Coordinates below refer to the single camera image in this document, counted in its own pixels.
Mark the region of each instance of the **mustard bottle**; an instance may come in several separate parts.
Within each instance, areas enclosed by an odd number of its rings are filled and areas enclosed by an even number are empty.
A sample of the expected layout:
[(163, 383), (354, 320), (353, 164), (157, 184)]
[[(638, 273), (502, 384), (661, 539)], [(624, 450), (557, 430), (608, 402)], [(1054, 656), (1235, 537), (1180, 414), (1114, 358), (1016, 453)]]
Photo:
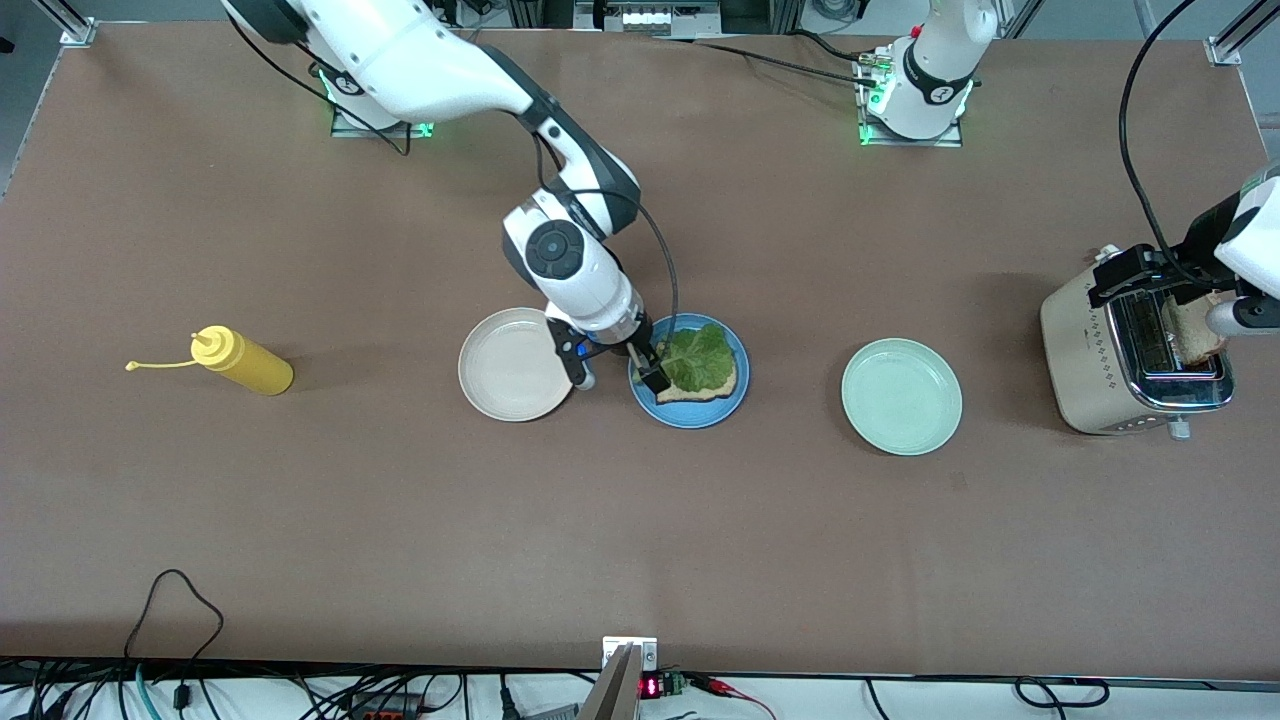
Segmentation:
[(223, 325), (209, 325), (198, 333), (191, 333), (191, 360), (186, 363), (129, 361), (124, 369), (133, 372), (138, 368), (187, 368), (189, 365), (204, 365), (259, 395), (280, 395), (293, 384), (292, 365), (261, 345)]

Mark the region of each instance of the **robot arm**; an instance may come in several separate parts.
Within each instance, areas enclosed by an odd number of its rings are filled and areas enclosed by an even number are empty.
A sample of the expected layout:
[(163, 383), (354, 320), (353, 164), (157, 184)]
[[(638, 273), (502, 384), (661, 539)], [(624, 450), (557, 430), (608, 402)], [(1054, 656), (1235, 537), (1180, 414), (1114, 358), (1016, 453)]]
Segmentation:
[(879, 86), (867, 110), (910, 140), (942, 135), (964, 111), (997, 26), (992, 0), (932, 0), (918, 35), (877, 50), (891, 69), (872, 73)]
[(1138, 245), (1094, 269), (1091, 305), (1164, 290), (1185, 305), (1213, 290), (1235, 291), (1234, 300), (1210, 310), (1210, 329), (1222, 337), (1280, 332), (1280, 163), (1196, 218), (1171, 250), (1199, 284), (1188, 282), (1158, 250)]
[(306, 42), (387, 115), (439, 123), (502, 110), (564, 159), (503, 220), (503, 252), (547, 296), (566, 373), (594, 384), (585, 342), (625, 348), (654, 392), (668, 386), (640, 295), (602, 242), (636, 217), (640, 186), (516, 63), (449, 32), (425, 0), (223, 0), (270, 42)]

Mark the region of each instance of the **plate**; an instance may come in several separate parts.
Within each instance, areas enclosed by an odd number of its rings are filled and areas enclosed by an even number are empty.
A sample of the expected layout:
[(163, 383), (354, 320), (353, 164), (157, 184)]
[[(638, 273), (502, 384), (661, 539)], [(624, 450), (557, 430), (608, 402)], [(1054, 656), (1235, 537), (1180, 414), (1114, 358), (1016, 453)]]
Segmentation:
[(895, 455), (942, 447), (960, 425), (960, 380), (941, 355), (914, 340), (877, 340), (854, 354), (840, 383), (858, 434)]
[(458, 383), (476, 410), (506, 423), (541, 418), (573, 387), (547, 315), (532, 307), (494, 313), (471, 331), (458, 354)]
[[(728, 329), (728, 325), (707, 315), (681, 313), (680, 320), (676, 323), (676, 329), (696, 331), (708, 323), (716, 323), (724, 328), (724, 340), (728, 341), (730, 348), (733, 350), (733, 363), (737, 365), (737, 384), (733, 386), (733, 393), (728, 397), (717, 397), (705, 402), (667, 402), (658, 405), (658, 398), (653, 392), (644, 383), (635, 380), (635, 364), (627, 361), (627, 377), (632, 378), (631, 395), (636, 397), (640, 407), (644, 407), (644, 411), (655, 420), (682, 430), (709, 428), (732, 415), (737, 410), (737, 406), (742, 404), (742, 398), (746, 397), (746, 386), (751, 379), (751, 364), (746, 359), (746, 347), (733, 334), (733, 331)], [(668, 325), (671, 325), (669, 315), (653, 324), (653, 337), (655, 341), (662, 341), (666, 337)]]

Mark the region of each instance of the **lettuce leaf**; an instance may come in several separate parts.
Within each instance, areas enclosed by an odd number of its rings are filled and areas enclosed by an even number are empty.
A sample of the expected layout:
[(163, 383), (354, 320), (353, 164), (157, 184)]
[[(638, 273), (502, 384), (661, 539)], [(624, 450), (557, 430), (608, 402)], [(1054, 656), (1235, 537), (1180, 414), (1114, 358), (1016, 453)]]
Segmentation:
[(662, 369), (672, 384), (685, 392), (718, 388), (733, 374), (733, 348), (724, 340), (724, 328), (717, 323), (673, 332), (671, 347), (659, 352)]

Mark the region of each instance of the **beige plate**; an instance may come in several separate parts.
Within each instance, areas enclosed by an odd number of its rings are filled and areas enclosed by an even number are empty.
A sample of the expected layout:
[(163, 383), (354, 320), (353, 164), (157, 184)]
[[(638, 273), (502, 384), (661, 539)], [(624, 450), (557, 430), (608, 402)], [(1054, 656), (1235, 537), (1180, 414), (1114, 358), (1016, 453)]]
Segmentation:
[(556, 355), (547, 315), (532, 307), (481, 320), (462, 343), (458, 382), (476, 410), (506, 423), (541, 418), (573, 387)]

